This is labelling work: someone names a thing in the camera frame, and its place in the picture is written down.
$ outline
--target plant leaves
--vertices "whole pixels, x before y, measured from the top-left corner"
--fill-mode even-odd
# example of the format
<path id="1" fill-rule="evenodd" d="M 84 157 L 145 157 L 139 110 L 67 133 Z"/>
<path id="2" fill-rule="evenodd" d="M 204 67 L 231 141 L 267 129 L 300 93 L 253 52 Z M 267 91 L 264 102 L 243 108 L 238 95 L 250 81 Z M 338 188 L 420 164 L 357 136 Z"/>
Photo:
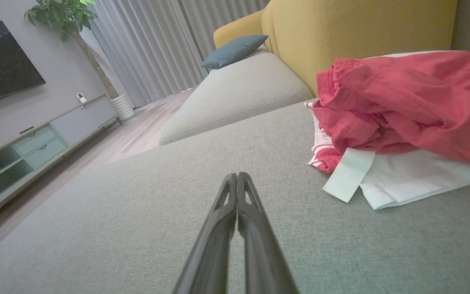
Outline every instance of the plant leaves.
<path id="1" fill-rule="evenodd" d="M 56 20 L 56 22 L 61 21 L 61 16 L 59 14 L 59 11 L 54 11 L 54 19 Z"/>
<path id="2" fill-rule="evenodd" d="M 82 22 L 82 10 L 78 10 L 76 11 L 75 13 L 75 20 L 76 22 L 79 24 L 80 22 Z"/>
<path id="3" fill-rule="evenodd" d="M 43 13 L 39 13 L 38 15 L 36 15 L 35 20 L 37 22 L 40 22 L 41 24 L 50 26 L 50 23 L 48 22 L 47 17 Z"/>
<path id="4" fill-rule="evenodd" d="M 32 15 L 28 13 L 27 17 L 28 17 L 28 21 L 30 22 L 30 24 L 33 24 L 35 26 L 34 18 L 32 17 Z"/>
<path id="5" fill-rule="evenodd" d="M 82 25 L 83 26 L 86 26 L 86 28 L 90 29 L 90 22 L 88 22 L 88 18 L 87 17 L 84 17 L 82 19 Z"/>
<path id="6" fill-rule="evenodd" d="M 94 19 L 97 17 L 95 13 L 93 13 L 92 11 L 89 11 L 88 9 L 84 9 L 83 11 L 86 17 L 88 17 L 89 19 Z"/>

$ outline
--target drawer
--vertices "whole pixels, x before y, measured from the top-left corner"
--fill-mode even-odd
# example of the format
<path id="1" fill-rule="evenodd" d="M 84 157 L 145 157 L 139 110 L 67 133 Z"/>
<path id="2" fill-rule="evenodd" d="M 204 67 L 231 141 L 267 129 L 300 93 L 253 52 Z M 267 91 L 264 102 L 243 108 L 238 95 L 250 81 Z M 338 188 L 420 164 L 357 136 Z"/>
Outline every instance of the drawer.
<path id="1" fill-rule="evenodd" d="M 41 165 L 54 158 L 54 156 L 58 155 L 64 149 L 65 145 L 63 145 L 63 143 L 58 138 L 56 138 L 55 140 L 48 142 L 43 147 L 35 150 L 32 154 L 27 156 L 27 160 L 34 167 L 34 169 L 38 169 L 41 167 Z"/>
<path id="2" fill-rule="evenodd" d="M 55 137 L 54 132 L 46 126 L 35 132 L 28 134 L 23 139 L 13 144 L 15 149 L 21 153 L 22 156 L 34 151 L 37 147 L 41 147 Z"/>

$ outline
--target sofa cushion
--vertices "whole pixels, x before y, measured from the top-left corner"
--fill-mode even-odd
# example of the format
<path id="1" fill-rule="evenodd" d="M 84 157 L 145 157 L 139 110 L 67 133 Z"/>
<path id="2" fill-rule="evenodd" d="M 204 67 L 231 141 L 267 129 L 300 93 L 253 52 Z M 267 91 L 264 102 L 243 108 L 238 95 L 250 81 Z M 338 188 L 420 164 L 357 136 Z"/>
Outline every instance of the sofa cushion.
<path id="1" fill-rule="evenodd" d="M 228 173 L 248 172 L 301 293 L 470 293 L 470 186 L 375 212 L 307 164 L 302 103 L 81 174 L 0 242 L 0 294 L 171 293 Z M 229 293 L 244 293 L 244 240 Z"/>
<path id="2" fill-rule="evenodd" d="M 207 69 L 220 69 L 221 67 L 240 61 L 259 48 L 259 46 L 266 41 L 267 37 L 266 35 L 238 37 L 211 52 L 204 60 L 202 67 L 206 67 Z"/>
<path id="3" fill-rule="evenodd" d="M 212 71 L 162 131 L 161 145 L 311 99 L 307 86 L 263 46 Z"/>

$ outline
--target gray curtain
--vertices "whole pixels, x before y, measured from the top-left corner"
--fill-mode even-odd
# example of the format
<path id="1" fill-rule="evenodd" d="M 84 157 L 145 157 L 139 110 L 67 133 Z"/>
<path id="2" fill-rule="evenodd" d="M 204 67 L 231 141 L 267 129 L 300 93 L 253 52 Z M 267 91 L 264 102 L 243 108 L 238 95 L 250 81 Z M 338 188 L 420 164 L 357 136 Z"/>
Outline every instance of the gray curtain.
<path id="1" fill-rule="evenodd" d="M 213 32 L 269 0 L 96 1 L 92 30 L 136 106 L 198 85 Z"/>
<path id="2" fill-rule="evenodd" d="M 93 9 L 95 37 L 136 106 L 204 79 L 168 0 L 98 1 Z"/>

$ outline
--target wooden floor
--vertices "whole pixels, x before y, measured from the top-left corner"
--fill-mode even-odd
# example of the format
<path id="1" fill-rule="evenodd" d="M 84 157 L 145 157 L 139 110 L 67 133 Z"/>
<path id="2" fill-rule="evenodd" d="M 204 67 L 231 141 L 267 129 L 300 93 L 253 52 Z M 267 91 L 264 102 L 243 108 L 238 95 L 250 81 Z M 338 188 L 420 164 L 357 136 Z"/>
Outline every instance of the wooden floor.
<path id="1" fill-rule="evenodd" d="M 0 241 L 28 214 L 77 175 L 159 147 L 162 128 L 193 89 L 171 95 L 136 110 L 133 118 L 101 132 L 45 173 L 0 213 Z"/>

